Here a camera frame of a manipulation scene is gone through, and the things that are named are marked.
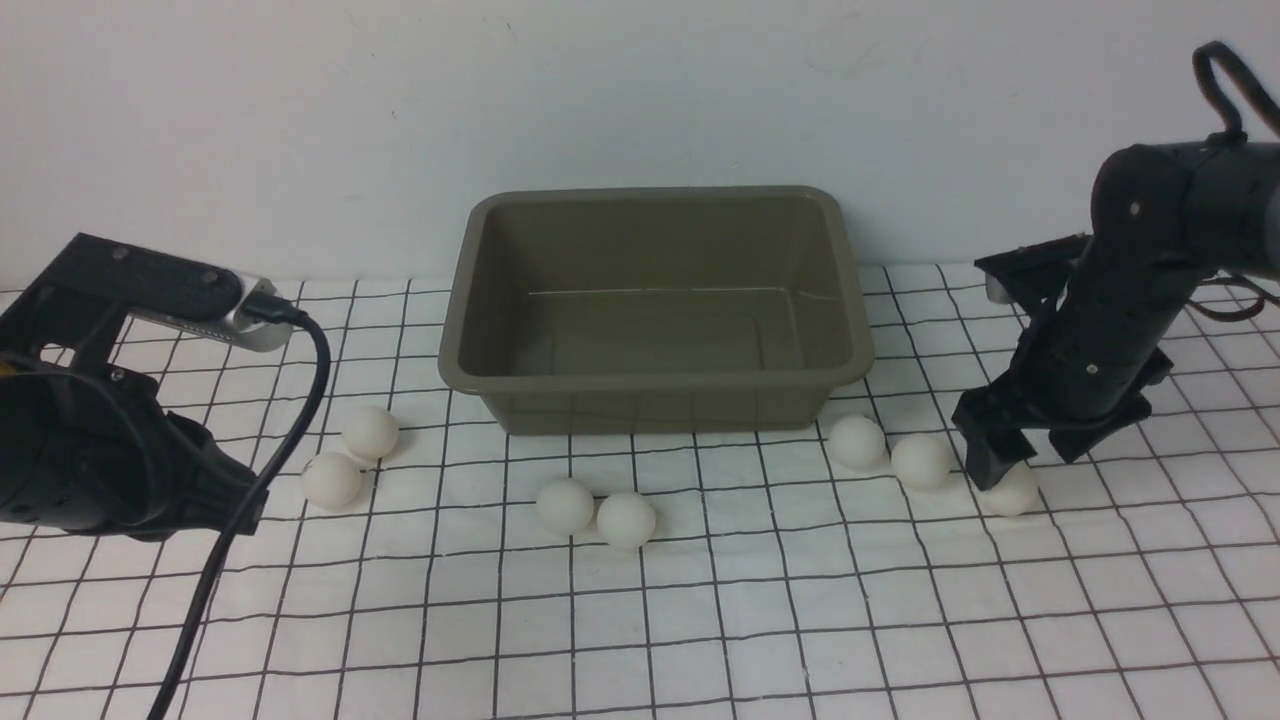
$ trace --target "grid paper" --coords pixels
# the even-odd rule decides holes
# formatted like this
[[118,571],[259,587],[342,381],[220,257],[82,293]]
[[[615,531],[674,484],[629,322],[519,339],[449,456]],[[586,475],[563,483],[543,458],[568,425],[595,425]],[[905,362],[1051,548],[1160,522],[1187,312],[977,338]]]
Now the grid paper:
[[[1155,416],[1074,465],[1033,437],[1042,506],[984,518],[968,483],[852,474],[822,433],[865,413],[959,459],[955,401],[1023,320],[970,266],[861,279],[878,361],[817,427],[572,438],[508,438],[443,386],[447,279],[282,283],[328,329],[334,393],[233,546],[170,717],[1274,717],[1280,314],[1181,315]],[[312,357],[300,333],[253,355],[141,322],[118,350],[255,466]],[[353,507],[307,506],[302,464],[370,404],[401,446]],[[547,534],[532,500],[564,474],[648,495],[658,537]],[[143,716],[212,537],[0,524],[0,719]]]

